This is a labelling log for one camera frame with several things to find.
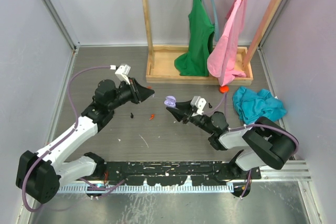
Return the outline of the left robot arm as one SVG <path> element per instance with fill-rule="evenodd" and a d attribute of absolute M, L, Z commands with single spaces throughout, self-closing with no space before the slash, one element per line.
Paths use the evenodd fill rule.
<path fill-rule="evenodd" d="M 45 204 L 61 186 L 83 177 L 101 179 L 106 172 L 102 157 L 87 152 L 72 162 L 67 162 L 67 158 L 112 120 L 115 109 L 127 102 L 139 104 L 154 93 L 134 78 L 121 81 L 119 86 L 109 79 L 100 81 L 92 102 L 68 130 L 38 151 L 26 151 L 21 155 L 16 186 L 22 190 L 23 200 L 31 196 Z"/>

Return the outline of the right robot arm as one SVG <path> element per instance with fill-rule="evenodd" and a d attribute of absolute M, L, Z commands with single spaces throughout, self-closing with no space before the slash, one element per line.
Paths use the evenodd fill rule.
<path fill-rule="evenodd" d="M 205 105 L 205 99 L 194 97 L 190 101 L 168 105 L 166 109 L 178 122 L 191 123 L 208 133 L 208 141 L 215 150 L 239 148 L 228 165 L 229 172 L 237 179 L 265 165 L 280 170 L 298 151 L 298 140 L 264 116 L 253 124 L 231 128 L 223 112 L 205 114 Z"/>

